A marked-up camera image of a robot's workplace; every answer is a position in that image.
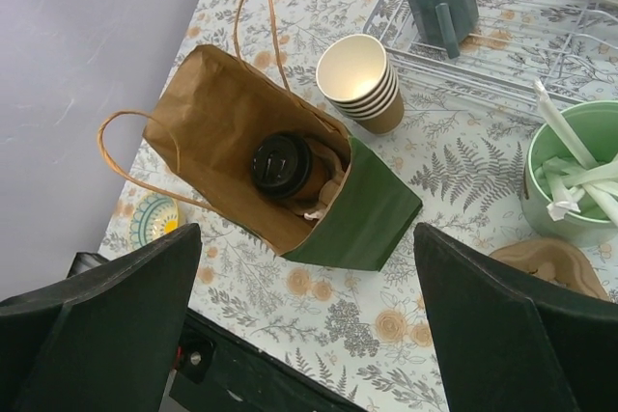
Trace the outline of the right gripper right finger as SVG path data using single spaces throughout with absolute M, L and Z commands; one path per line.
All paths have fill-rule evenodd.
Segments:
M 452 411 L 614 411 L 617 306 L 425 223 L 414 259 Z

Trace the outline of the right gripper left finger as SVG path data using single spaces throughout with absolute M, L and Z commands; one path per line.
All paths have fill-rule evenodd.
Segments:
M 4 411 L 156 411 L 201 256 L 184 225 L 1 303 Z

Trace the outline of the green paper bag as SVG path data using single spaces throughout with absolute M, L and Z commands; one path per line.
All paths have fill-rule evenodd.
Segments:
M 334 151 L 345 171 L 323 216 L 310 221 L 252 184 L 253 150 L 292 131 Z M 144 140 L 193 187 L 197 207 L 231 221 L 289 261 L 378 271 L 421 200 L 337 119 L 274 82 L 238 53 L 195 47 L 147 117 Z

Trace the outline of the single brown paper cup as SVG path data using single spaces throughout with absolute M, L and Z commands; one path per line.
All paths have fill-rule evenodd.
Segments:
M 299 138 L 293 143 L 290 180 L 286 181 L 286 199 L 315 202 L 322 189 L 332 180 L 334 168 L 331 150 L 311 138 Z

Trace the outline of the brown cardboard cup carrier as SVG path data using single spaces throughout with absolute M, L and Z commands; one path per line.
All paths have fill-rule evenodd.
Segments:
M 586 256 L 555 238 L 535 238 L 493 251 L 490 257 L 541 280 L 610 302 Z

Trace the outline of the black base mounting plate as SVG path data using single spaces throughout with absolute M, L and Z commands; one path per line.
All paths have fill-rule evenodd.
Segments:
M 154 411 L 163 374 L 178 370 L 172 398 L 189 411 L 355 411 L 342 395 L 186 308 L 201 245 L 159 240 L 113 261 L 76 254 L 57 283 L 73 303 L 117 284 L 118 297 L 77 339 L 91 354 L 71 382 L 77 411 Z

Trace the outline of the patterned small bowl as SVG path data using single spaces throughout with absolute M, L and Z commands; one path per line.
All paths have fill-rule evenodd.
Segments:
M 159 193 L 144 196 L 137 204 L 128 228 L 128 241 L 133 250 L 172 232 L 183 221 L 178 203 Z

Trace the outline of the green utensil holder cup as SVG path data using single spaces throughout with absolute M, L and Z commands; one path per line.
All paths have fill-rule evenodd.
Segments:
M 562 112 L 579 139 L 600 164 L 617 155 L 617 102 L 600 100 L 583 102 Z M 523 215 L 532 229 L 542 235 L 561 238 L 577 247 L 593 247 L 617 236 L 616 225 L 589 196 L 579 202 L 580 214 L 567 213 L 554 221 L 548 214 L 552 200 L 545 182 L 543 164 L 558 157 L 572 156 L 554 131 L 543 124 L 532 138 L 524 163 L 524 184 L 521 198 Z

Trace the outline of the stack of brown paper cups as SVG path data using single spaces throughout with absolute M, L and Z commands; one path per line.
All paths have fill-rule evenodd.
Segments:
M 372 36 L 354 34 L 333 43 L 318 61 L 316 82 L 337 111 L 373 134 L 389 133 L 403 120 L 397 71 Z

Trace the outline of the floral table mat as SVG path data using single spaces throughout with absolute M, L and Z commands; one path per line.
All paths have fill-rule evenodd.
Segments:
M 206 43 L 231 50 L 240 19 L 244 57 L 270 78 L 284 70 L 324 110 L 316 64 L 336 40 L 364 33 L 377 3 L 199 0 L 178 55 Z M 351 131 L 422 198 L 421 220 L 484 253 L 532 238 L 520 193 L 536 105 L 534 118 L 515 115 L 398 73 L 400 126 L 384 137 Z M 195 312 L 369 411 L 447 409 L 411 234 L 383 270 L 361 272 L 285 261 L 213 213 L 184 215 L 202 229 Z

